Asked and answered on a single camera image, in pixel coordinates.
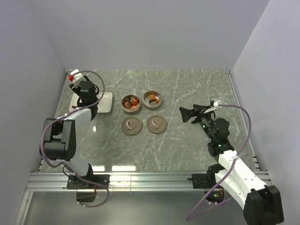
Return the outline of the orange fried nugget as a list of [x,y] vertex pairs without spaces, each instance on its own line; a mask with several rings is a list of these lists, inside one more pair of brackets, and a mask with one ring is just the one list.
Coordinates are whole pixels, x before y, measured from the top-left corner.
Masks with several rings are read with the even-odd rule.
[[160,102],[160,98],[157,97],[155,94],[150,94],[150,95],[149,95],[149,98],[150,98],[150,99],[155,99],[155,100],[157,101],[157,103]]

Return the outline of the braised pork pieces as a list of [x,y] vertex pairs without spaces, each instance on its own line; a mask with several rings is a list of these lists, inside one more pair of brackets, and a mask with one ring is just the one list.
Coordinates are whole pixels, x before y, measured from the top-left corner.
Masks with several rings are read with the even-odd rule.
[[131,99],[131,105],[139,105],[139,99],[133,97]]

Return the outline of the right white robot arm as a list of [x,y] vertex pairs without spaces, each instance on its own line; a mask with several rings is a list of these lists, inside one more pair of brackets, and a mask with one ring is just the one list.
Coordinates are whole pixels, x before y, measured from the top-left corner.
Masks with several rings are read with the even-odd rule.
[[230,194],[230,199],[234,199],[240,205],[248,225],[278,225],[282,223],[284,213],[279,189],[262,181],[242,161],[240,154],[243,149],[236,151],[228,140],[229,121],[216,118],[215,110],[220,107],[224,107],[224,104],[218,100],[211,101],[209,106],[193,105],[192,109],[179,108],[184,123],[193,118],[191,124],[201,126],[210,140],[209,153],[217,162],[207,170],[206,181],[210,190],[189,212],[186,220],[192,220],[229,202],[229,199],[218,200],[211,207],[197,215],[194,214],[204,200],[211,200],[209,196],[216,188],[222,188]]

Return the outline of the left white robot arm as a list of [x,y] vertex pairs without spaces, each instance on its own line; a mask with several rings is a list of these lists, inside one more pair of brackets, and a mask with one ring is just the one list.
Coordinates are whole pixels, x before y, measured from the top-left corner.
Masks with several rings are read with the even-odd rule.
[[44,131],[40,143],[40,155],[44,160],[58,160],[73,175],[74,182],[83,188],[97,186],[98,181],[92,167],[76,153],[76,129],[95,118],[98,111],[99,88],[92,81],[83,81],[77,87],[70,85],[79,99],[78,107],[70,116],[48,118],[44,121]]

